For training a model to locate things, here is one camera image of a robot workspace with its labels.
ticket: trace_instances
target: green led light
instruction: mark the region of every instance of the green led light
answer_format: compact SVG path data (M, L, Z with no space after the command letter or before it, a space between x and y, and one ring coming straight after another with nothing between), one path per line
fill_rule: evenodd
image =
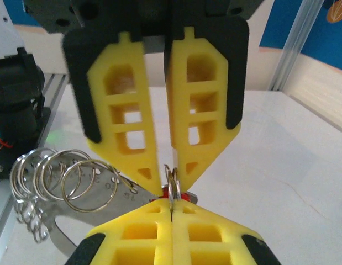
M48 144L56 144L59 141L60 135L61 133L59 132L59 130L50 131L47 136L46 142Z

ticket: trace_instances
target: white table surface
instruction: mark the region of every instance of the white table surface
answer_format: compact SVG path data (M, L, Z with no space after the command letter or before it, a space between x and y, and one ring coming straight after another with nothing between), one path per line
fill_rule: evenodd
M159 161L172 165L166 92L152 88ZM46 146L87 147L67 86ZM283 265L342 264L342 133L280 92L245 94L240 134L190 190L198 205L258 231ZM83 238L86 226L67 222ZM64 264L16 224L1 265Z

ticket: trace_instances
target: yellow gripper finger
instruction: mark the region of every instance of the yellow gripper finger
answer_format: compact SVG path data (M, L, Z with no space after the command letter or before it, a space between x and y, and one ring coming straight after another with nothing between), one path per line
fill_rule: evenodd
M87 78L102 135L99 143L88 140L90 149L152 194L162 195L143 43L119 34L119 43L104 48Z
M181 192L186 192L240 130L226 128L228 61L208 40L174 40L167 72L171 144ZM192 137L193 130L198 136Z

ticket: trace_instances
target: key ring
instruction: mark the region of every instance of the key ring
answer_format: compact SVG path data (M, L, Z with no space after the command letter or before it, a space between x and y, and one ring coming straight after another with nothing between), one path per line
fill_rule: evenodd
M165 173L167 177L167 186L169 191L169 202L170 202L170 210L173 212L173 206L175 199L181 199L181 187L180 181L177 179L177 168L170 170L168 165L165 165Z

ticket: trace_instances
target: yellow foam pad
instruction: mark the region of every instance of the yellow foam pad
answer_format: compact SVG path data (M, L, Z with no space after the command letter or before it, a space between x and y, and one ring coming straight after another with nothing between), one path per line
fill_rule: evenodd
M174 40L167 72L171 144L181 192L186 192L240 130L226 128L228 61L204 38L185 29ZM197 130L198 141L190 139Z
M162 195L143 43L132 43L128 33L121 33L119 43L106 46L95 60L87 79L102 135L99 143L88 140L90 149L152 194Z
M91 265L172 265L168 199L159 199L92 229L105 234Z
M189 203L159 199L92 229L105 234L91 265L256 265L242 235L255 231Z

